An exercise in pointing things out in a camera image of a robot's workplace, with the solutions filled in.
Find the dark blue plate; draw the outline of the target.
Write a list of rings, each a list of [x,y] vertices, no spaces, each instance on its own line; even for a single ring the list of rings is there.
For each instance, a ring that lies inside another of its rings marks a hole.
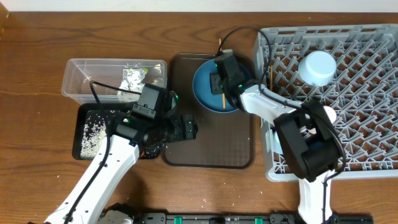
[[[250,69],[239,60],[241,68],[252,78]],[[210,73],[215,72],[214,59],[201,65],[195,72],[192,82],[193,93],[197,101],[206,109],[216,113],[232,113],[239,109],[239,100],[229,100],[226,98],[226,109],[223,110],[222,94],[213,95],[210,90]]]

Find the light blue rice bowl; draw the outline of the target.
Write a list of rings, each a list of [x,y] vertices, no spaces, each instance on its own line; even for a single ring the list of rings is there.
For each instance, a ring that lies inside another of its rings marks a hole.
[[[300,61],[298,74],[306,84],[325,86],[332,81],[336,68],[336,61],[331,54],[317,50]]]

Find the pink cup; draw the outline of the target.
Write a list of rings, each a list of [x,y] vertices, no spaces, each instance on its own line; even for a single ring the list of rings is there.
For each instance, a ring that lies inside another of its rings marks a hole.
[[[337,119],[337,114],[336,114],[335,110],[333,108],[331,108],[330,106],[323,106],[323,108],[325,109],[330,122],[333,124]],[[315,128],[308,129],[308,132],[311,134],[316,134],[316,129]]]

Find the green snack wrapper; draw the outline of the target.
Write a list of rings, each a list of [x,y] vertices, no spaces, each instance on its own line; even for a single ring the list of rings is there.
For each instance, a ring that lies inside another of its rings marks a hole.
[[[147,68],[126,68],[123,70],[123,78],[120,89],[141,93],[144,87],[144,79],[148,72]],[[137,101],[140,95],[118,91],[118,99],[122,103]]]

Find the wooden chopstick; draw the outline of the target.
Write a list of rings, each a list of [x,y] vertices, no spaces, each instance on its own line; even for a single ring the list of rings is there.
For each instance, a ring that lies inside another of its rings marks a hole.
[[[219,38],[219,47],[221,49],[221,39],[220,38]],[[222,93],[222,104],[223,104],[223,110],[225,110],[226,109],[226,98],[225,98],[224,93]]]
[[[270,91],[273,91],[273,65],[271,65],[271,68],[270,68],[269,81],[270,81],[269,89],[270,89]]]

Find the light blue cup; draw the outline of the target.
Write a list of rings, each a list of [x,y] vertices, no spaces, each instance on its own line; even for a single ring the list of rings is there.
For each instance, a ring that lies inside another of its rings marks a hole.
[[[282,146],[278,137],[277,132],[275,131],[273,133],[273,142],[274,142],[274,152],[277,154],[282,155],[283,154],[283,150],[282,150]]]

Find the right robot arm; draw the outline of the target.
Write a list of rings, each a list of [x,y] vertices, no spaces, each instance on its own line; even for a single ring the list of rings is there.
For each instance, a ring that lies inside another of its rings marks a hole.
[[[218,52],[215,67],[228,103],[274,127],[285,162],[299,181],[302,220],[326,223],[332,216],[331,180],[342,172],[338,161],[344,152],[324,106],[317,100],[288,100],[248,78],[232,50]]]

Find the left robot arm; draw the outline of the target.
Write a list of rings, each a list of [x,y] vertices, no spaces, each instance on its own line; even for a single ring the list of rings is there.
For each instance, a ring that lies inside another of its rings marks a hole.
[[[85,173],[46,223],[97,223],[115,188],[141,157],[164,144],[196,138],[193,116],[178,115],[178,96],[165,88],[144,85],[138,101],[114,115],[106,114],[100,101],[96,105],[106,135]]]

